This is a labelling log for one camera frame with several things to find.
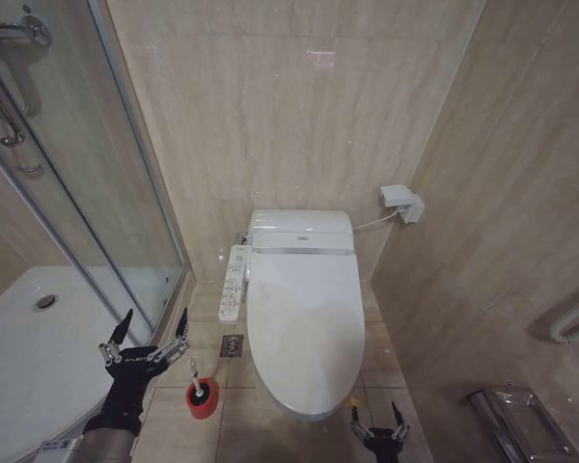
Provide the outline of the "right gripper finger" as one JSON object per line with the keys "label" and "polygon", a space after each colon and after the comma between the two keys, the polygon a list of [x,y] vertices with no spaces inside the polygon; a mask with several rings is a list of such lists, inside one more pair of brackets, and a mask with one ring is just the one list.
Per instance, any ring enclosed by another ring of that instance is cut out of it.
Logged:
{"label": "right gripper finger", "polygon": [[355,405],[351,407],[350,427],[352,432],[360,441],[366,441],[373,438],[372,432],[360,422],[358,408]]}
{"label": "right gripper finger", "polygon": [[397,423],[397,427],[393,431],[392,437],[396,441],[403,441],[409,431],[409,425],[405,422],[402,412],[394,401],[391,402],[391,406],[393,408],[393,414]]}

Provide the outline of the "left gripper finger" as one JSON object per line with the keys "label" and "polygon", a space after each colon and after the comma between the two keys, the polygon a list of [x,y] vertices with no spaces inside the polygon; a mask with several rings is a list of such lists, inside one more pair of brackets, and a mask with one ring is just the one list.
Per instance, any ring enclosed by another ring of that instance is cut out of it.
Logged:
{"label": "left gripper finger", "polygon": [[121,345],[129,331],[133,310],[130,309],[125,318],[116,326],[107,343],[101,343],[98,348],[105,364],[119,363],[122,360]]}
{"label": "left gripper finger", "polygon": [[158,347],[150,355],[150,360],[155,364],[172,364],[181,357],[189,348],[188,342],[188,309],[184,308],[175,332],[175,336],[161,347]]}

